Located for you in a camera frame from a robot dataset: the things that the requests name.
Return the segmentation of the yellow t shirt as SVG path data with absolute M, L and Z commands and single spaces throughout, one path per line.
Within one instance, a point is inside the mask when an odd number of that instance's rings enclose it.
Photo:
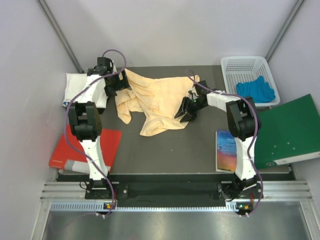
M 183 98 L 193 87 L 188 77 L 148 78 L 129 69 L 125 73 L 130 89 L 123 89 L 115 96 L 117 116 L 125 124 L 131 122 L 132 112 L 144 113 L 145 122 L 139 133 L 144 137 L 181 130 L 188 125 L 175 118 Z

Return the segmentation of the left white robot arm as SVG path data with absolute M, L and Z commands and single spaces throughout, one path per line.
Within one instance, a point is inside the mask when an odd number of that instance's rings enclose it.
M 82 154 L 89 167 L 89 183 L 87 191 L 96 190 L 102 198 L 109 198 L 114 191 L 108 183 L 108 167 L 106 166 L 101 150 L 101 134 L 103 131 L 96 102 L 101 94 L 106 98 L 115 97 L 117 92 L 129 88 L 125 70 L 117 73 L 114 62 L 105 56 L 97 58 L 97 64 L 89 68 L 86 74 L 86 83 L 82 93 L 68 105 L 68 120 L 73 136 L 80 143 Z

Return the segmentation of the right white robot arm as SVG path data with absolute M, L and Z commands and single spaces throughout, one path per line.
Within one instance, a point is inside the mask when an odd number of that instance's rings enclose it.
M 188 96 L 183 97 L 175 114 L 181 123 L 193 121 L 198 111 L 205 107 L 215 107 L 226 113 L 228 130 L 235 139 L 237 163 L 232 192 L 245 198 L 257 185 L 258 174 L 254 166 L 254 147 L 261 121 L 252 97 L 226 93 L 208 88 L 206 81 L 193 81 Z

